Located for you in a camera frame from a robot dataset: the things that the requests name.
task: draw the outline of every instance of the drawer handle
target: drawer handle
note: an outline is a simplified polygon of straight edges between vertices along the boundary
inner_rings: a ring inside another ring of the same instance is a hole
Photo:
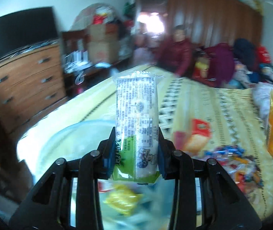
[[[3,78],[0,79],[0,83],[7,80],[9,77],[8,76],[4,76]]]
[[[47,96],[45,99],[47,100],[47,99],[54,98],[56,95],[57,95],[57,93],[51,94],[51,95]]]
[[[8,98],[7,100],[4,100],[4,102],[2,102],[3,104],[7,104],[7,103],[9,103],[10,101],[12,101],[13,100],[13,97],[10,97],[10,98]]]
[[[38,63],[39,63],[39,64],[42,64],[42,63],[45,63],[45,62],[48,62],[48,61],[50,61],[50,58],[49,58],[49,57],[48,57],[48,58],[45,58],[45,59],[39,60]]]
[[[46,79],[42,79],[41,82],[42,82],[42,83],[46,83],[46,82],[48,82],[48,81],[51,81],[52,78],[53,78],[53,77],[50,76],[50,77],[48,77],[48,78],[46,78]]]

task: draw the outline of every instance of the cardboard box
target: cardboard box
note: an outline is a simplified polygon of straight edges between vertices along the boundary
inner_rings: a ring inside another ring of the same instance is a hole
[[[89,26],[91,41],[117,41],[118,26],[116,24],[93,24]]]
[[[120,50],[119,41],[111,42],[89,42],[87,45],[89,60],[94,64],[99,62],[114,63],[118,61]]]

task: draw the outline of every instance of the wooden wardrobe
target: wooden wardrobe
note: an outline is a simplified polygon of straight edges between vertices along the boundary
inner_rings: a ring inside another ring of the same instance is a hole
[[[260,13],[239,0],[168,0],[167,31],[184,25],[191,42],[214,46],[245,38],[258,46],[262,34]]]

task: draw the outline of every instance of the wooden dresser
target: wooden dresser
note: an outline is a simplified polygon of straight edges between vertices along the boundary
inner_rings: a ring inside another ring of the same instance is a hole
[[[14,143],[67,101],[60,58],[54,44],[0,62],[0,122]]]

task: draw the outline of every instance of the television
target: television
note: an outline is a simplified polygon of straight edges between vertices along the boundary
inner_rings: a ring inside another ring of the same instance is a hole
[[[0,60],[55,39],[58,39],[58,31],[52,7],[27,9],[0,17]]]

